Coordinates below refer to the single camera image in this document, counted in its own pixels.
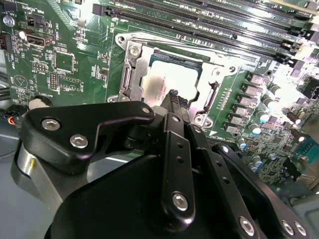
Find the black bracket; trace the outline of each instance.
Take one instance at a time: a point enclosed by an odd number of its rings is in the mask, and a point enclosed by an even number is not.
[[[108,148],[115,134],[121,135],[121,130],[130,125],[149,124],[154,118],[152,109],[142,102],[40,108],[27,113],[20,138],[29,153],[74,174],[86,170],[98,151]],[[58,129],[45,129],[46,119],[57,121]],[[82,135],[87,146],[72,146],[74,135]]]

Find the dimm slot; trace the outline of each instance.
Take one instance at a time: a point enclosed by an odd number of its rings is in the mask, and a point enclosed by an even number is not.
[[[196,17],[196,19],[198,18],[198,20],[203,20],[204,19],[205,21],[207,21],[209,23],[214,22],[216,24],[225,25],[227,27],[232,27],[232,28],[235,27],[237,29],[248,31],[248,32],[253,33],[253,34],[258,34],[258,35],[260,35],[262,37],[278,39],[280,41],[279,37],[275,37],[275,36],[272,36],[272,35],[270,36],[270,35],[262,33],[262,32],[250,31],[250,30],[248,30],[248,29],[246,29],[246,28],[244,28],[242,26],[239,26],[239,25],[229,24],[229,23],[221,21],[221,20],[217,20],[217,19],[214,19],[214,18],[211,18],[211,17],[208,17],[208,16],[204,16],[204,15],[201,15],[201,14],[196,14],[194,12],[183,10],[181,8],[170,6],[170,5],[167,5],[167,4],[163,4],[163,3],[160,3],[160,2],[157,2],[157,1],[154,1],[154,0],[130,0],[130,1],[136,2],[136,3],[143,2],[144,4],[148,4],[148,6],[157,7],[158,9],[162,9],[162,10],[169,10],[172,13],[175,13],[175,12],[182,13],[182,14],[185,14],[187,16]],[[278,28],[278,27],[274,27],[274,26],[270,26],[269,23],[267,23],[267,22],[256,23],[254,21],[251,21],[250,19],[247,19],[246,17],[237,16],[237,15],[231,14],[231,13],[229,13],[227,11],[224,11],[224,10],[218,10],[218,9],[215,9],[215,8],[203,7],[203,6],[200,6],[200,5],[197,5],[197,4],[193,4],[191,2],[187,2],[185,0],[175,0],[173,2],[184,4],[184,5],[189,5],[189,6],[192,6],[192,7],[196,7],[198,9],[202,9],[204,11],[210,11],[211,13],[215,13],[215,14],[223,16],[223,17],[233,18],[235,20],[239,20],[239,21],[243,21],[243,22],[250,22],[250,23],[253,23],[255,25],[262,26],[262,27],[264,27],[267,30],[275,31],[277,33],[283,33],[283,34],[287,33],[287,30],[282,29],[282,28]]]
[[[252,18],[255,18],[257,20],[268,22],[268,24],[281,26],[283,28],[290,28],[290,26],[291,26],[290,24],[287,24],[287,23],[284,23],[284,22],[280,22],[280,21],[277,21],[277,20],[274,20],[274,19],[271,19],[271,18],[267,18],[267,17],[256,16],[256,15],[253,15],[253,13],[251,13],[249,11],[245,11],[245,10],[238,9],[238,8],[235,8],[235,7],[227,6],[225,4],[222,4],[222,3],[219,3],[219,2],[215,2],[213,0],[207,0],[207,1],[205,1],[205,3],[207,4],[207,8],[205,8],[206,10],[216,10],[216,7],[217,7],[221,11],[228,10],[231,13],[233,13],[234,15],[245,16],[246,20],[250,20]]]
[[[127,4],[129,6],[134,6],[137,9],[146,9],[146,10],[149,10],[149,11],[153,11],[154,10],[154,8],[149,8],[149,7],[146,7],[146,6],[131,2],[131,1],[127,1],[127,0],[118,0],[117,2],[120,2],[121,4]],[[172,18],[177,18],[179,20],[183,20],[183,21],[186,21],[186,22],[192,22],[193,24],[197,24],[196,20],[191,20],[189,18],[185,18],[185,17],[182,17],[180,15],[174,15],[174,14],[171,14],[171,13],[167,13],[167,11],[158,10],[157,12],[162,13],[163,15],[170,15]],[[249,39],[252,39],[252,40],[256,40],[254,37],[244,35],[240,31],[235,31],[235,33],[234,33],[234,31],[230,31],[230,30],[227,30],[227,29],[225,29],[223,27],[219,27],[219,26],[216,26],[216,25],[211,25],[211,24],[204,23],[204,22],[201,22],[200,24],[202,26],[204,26],[204,27],[211,28],[211,29],[214,29],[214,30],[218,30],[218,31],[226,33],[228,35],[232,35],[232,36],[234,36],[234,38],[238,37],[238,36],[242,36],[242,37],[246,37],[246,38],[249,38]],[[265,47],[267,47],[267,46],[274,47],[274,48],[277,48],[277,50],[280,47],[279,43],[275,44],[273,42],[265,41],[265,40],[262,40],[262,39],[259,39],[258,41],[259,41],[260,44],[266,45]]]
[[[188,34],[189,37],[198,37],[199,40],[210,41],[212,43],[215,43],[215,41],[218,43],[222,43],[224,44],[224,47],[229,47],[229,45],[232,45],[232,46],[238,47],[239,50],[254,52],[254,54],[257,53],[259,55],[268,56],[268,57],[276,56],[275,52],[273,51],[265,50],[255,46],[247,46],[244,44],[239,44],[238,42],[234,40],[218,37],[215,35],[212,36],[211,34],[208,34],[208,33],[200,34],[188,27],[180,26],[178,24],[174,24],[171,22],[168,24],[166,21],[159,20],[159,19],[152,19],[151,17],[148,17],[146,15],[130,12],[124,9],[118,8],[117,10],[119,12],[118,13],[114,12],[113,14],[111,14],[111,16],[116,16],[120,19],[125,19],[125,17],[127,17],[128,19],[133,20],[133,22],[136,22],[136,23],[140,22],[141,24],[147,23],[148,26],[152,26],[152,27],[162,26],[163,28],[165,28],[165,30],[171,31],[171,32],[175,31],[177,34],[181,34],[181,35]]]

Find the green circuit board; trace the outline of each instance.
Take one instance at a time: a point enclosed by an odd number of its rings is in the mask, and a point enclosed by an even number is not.
[[[293,123],[287,112],[302,115],[297,127],[301,132],[307,118],[319,114],[318,101],[303,94],[309,79],[318,79],[319,51],[313,42],[318,40],[288,31],[305,28],[310,21],[305,19],[306,13],[253,0],[209,0],[206,4],[190,0],[4,2],[10,6],[3,5],[2,18],[9,17],[11,24],[3,20],[0,26],[2,34],[10,36],[3,49],[14,104],[28,105],[36,96],[50,99],[54,106],[107,102],[119,94],[125,56],[115,36],[144,32],[210,48],[238,67],[236,74],[222,81],[209,112],[213,125],[203,130],[211,140],[236,143],[243,138],[247,163],[259,155],[264,165],[257,173],[267,183],[283,180],[282,163],[287,157],[293,158],[301,146],[290,133]],[[293,2],[299,6],[306,3]],[[94,4],[110,12],[97,14]],[[290,56],[283,41],[302,46],[301,68],[281,64],[276,58]],[[254,95],[256,101],[237,130],[226,130],[225,123],[249,74],[263,76],[267,82]],[[270,110],[262,100],[274,84],[286,93],[275,99],[280,107]],[[256,116],[259,110],[269,114],[272,121],[261,123]],[[259,135],[249,128],[254,123],[261,130]],[[276,160],[269,158],[273,153]]]

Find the silver bolt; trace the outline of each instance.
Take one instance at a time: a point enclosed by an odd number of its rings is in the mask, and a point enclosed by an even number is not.
[[[41,124],[44,129],[49,131],[56,131],[61,127],[60,123],[55,119],[45,119]]]
[[[138,48],[137,46],[131,46],[129,51],[130,51],[130,55],[134,58],[138,57],[141,53],[141,49]]]
[[[203,116],[202,115],[195,116],[194,123],[196,125],[201,125],[203,123]]]
[[[173,120],[176,122],[179,122],[179,118],[177,118],[176,116],[172,116]]]
[[[283,225],[284,225],[284,229],[286,230],[286,232],[288,232],[289,235],[294,235],[294,229],[286,222],[286,221],[282,221]]]
[[[150,113],[150,110],[148,108],[145,108],[145,107],[142,108],[142,111],[144,111],[146,114]]]
[[[296,225],[298,231],[301,233],[301,235],[307,236],[307,232],[306,232],[306,230],[303,228],[303,226],[301,226],[298,222],[295,222],[295,225]]]
[[[76,147],[76,148],[85,148],[89,144],[86,137],[80,134],[73,135],[70,138],[70,143],[73,147]]]
[[[244,217],[240,217],[239,218],[239,223],[240,226],[242,227],[242,229],[244,229],[244,231],[249,235],[249,236],[253,236],[255,234],[255,230],[253,225]]]
[[[276,159],[277,159],[277,156],[276,156],[275,153],[269,154],[268,157],[269,157],[271,160],[276,160]]]
[[[194,130],[195,130],[197,133],[200,133],[200,132],[201,132],[200,128],[198,128],[197,126],[194,126]]]
[[[188,208],[188,202],[186,198],[180,193],[173,194],[173,203],[180,211],[186,211]]]
[[[211,126],[211,122],[210,122],[210,121],[206,121],[206,122],[205,122],[205,125],[206,125],[207,127],[210,127],[210,126]]]
[[[2,20],[6,26],[14,27],[15,25],[15,21],[12,16],[5,15]]]
[[[228,149],[226,146],[224,146],[224,145],[221,146],[221,149],[222,149],[225,153],[228,153],[228,152],[229,152],[229,149]]]

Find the black wire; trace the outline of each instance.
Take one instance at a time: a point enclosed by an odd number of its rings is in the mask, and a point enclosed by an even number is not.
[[[0,101],[6,101],[6,100],[10,100],[10,99],[11,99],[10,93],[0,95]]]
[[[10,88],[1,88],[0,89],[0,94],[9,93],[9,91],[10,91]]]

